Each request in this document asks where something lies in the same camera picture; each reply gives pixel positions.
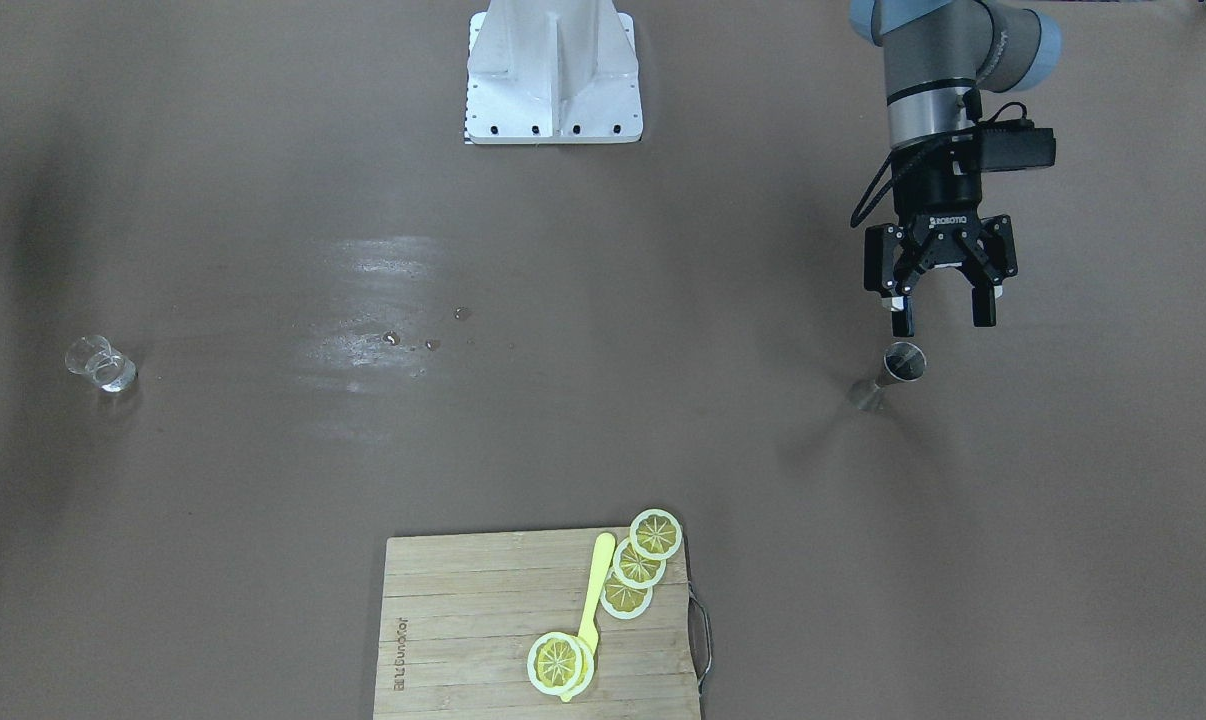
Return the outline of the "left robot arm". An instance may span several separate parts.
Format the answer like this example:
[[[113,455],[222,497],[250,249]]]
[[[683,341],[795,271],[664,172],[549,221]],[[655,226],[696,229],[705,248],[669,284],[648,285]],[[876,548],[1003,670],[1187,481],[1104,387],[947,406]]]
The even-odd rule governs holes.
[[[920,279],[952,268],[970,283],[977,327],[997,322],[1005,282],[1019,273],[1013,222],[983,217],[990,172],[1048,168],[1055,133],[983,96],[1025,92],[1046,81],[1062,55],[1050,14],[1001,1],[853,1],[849,21],[882,49],[890,150],[850,215],[862,227],[891,199],[894,219],[865,228],[863,288],[879,295],[892,333],[915,333]]]

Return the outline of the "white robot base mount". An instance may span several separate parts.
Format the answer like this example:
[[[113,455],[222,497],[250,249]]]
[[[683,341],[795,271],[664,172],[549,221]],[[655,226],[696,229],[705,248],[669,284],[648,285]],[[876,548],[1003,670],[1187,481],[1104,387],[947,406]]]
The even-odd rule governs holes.
[[[611,1],[492,1],[469,21],[463,140],[636,144],[636,22]]]

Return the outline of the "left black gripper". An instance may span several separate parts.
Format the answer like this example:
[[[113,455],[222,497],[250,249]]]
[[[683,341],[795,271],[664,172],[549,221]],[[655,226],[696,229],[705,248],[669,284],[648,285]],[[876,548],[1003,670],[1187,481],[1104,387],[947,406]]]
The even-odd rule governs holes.
[[[1009,215],[979,219],[978,129],[888,152],[896,224],[863,234],[863,288],[890,311],[894,336],[915,336],[911,287],[927,270],[956,263],[968,283],[972,322],[997,324],[1005,279],[1019,273]]]

